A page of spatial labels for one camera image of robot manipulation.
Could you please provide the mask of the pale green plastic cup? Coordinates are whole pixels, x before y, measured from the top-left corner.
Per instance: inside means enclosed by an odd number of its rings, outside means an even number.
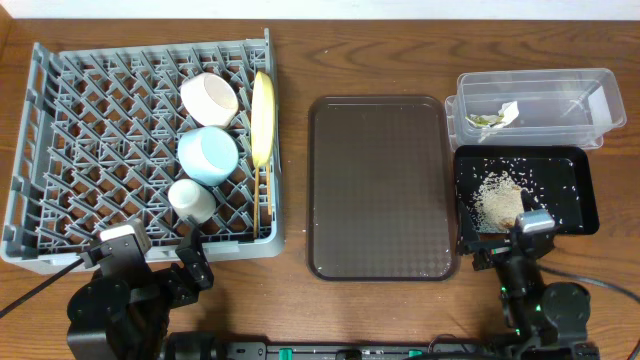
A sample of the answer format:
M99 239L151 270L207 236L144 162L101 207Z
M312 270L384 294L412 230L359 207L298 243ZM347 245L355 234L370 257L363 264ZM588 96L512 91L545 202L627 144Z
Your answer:
M168 190L168 199L180 218L191 217L197 224L211 219L216 210L214 196L191 179L174 182Z

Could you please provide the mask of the wooden chopstick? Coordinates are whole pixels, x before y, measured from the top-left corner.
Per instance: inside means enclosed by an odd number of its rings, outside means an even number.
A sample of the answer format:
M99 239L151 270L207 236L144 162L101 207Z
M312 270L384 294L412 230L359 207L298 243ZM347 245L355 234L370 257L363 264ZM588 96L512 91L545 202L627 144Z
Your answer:
M260 187L260 171L259 167L255 167L254 175L254 205L253 205L253 238L257 239L259 235L259 190Z
M271 218L273 209L272 209L272 192L271 192L271 163L268 162L265 165L266 169L266 196L267 196L267 213Z

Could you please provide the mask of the yellow round plate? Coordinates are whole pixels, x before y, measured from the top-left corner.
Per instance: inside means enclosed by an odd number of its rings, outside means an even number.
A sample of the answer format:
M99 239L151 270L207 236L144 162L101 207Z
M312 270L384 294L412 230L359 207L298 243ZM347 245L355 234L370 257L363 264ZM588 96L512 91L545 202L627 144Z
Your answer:
M254 79L251 103L251 155L255 168L268 163L275 132L275 90L270 77L259 71Z

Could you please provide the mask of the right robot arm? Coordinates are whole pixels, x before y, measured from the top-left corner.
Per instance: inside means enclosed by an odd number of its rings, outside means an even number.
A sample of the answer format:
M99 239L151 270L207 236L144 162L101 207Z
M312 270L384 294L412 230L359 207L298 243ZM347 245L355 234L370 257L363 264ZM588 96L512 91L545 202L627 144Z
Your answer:
M501 284L506 325L488 347L506 359L598 359L587 342L591 296L574 282L545 283L537 260L554 249L555 221L545 209L516 216L501 239L483 240L466 206L458 211L456 253L471 255L476 271L493 269Z

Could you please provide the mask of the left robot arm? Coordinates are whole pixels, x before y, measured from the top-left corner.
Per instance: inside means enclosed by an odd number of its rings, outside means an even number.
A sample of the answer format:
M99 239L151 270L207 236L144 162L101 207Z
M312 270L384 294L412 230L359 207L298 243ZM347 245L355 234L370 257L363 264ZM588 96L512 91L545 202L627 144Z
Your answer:
M201 231L192 227L176 247L180 264L153 271L143 222L111 226L82 259L97 265L69 301L67 343L77 359L223 359L226 349L206 332L168 332L170 311L194 304L214 284Z

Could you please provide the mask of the light blue small plate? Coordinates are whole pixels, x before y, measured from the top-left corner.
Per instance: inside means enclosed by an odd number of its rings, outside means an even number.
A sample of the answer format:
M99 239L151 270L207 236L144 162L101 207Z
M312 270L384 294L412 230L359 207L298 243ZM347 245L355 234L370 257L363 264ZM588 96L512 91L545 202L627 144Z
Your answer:
M222 184L239 162L234 139L217 127L203 127L185 133L178 141L177 155L184 172L206 186Z

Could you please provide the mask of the green snack wrapper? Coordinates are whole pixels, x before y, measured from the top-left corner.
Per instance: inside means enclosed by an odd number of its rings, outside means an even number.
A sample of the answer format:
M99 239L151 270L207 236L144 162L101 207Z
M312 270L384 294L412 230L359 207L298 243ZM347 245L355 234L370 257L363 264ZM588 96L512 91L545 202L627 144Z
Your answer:
M502 122L501 115L475 115L470 114L466 120L477 128L490 128Z

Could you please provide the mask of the pink white bowl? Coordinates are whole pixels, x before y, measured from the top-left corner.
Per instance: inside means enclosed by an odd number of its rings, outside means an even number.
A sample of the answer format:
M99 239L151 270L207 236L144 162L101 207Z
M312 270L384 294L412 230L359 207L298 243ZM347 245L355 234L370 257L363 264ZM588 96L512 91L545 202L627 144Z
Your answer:
M203 126L226 128L239 109L234 89L214 73L205 72L186 80L180 95L189 115Z

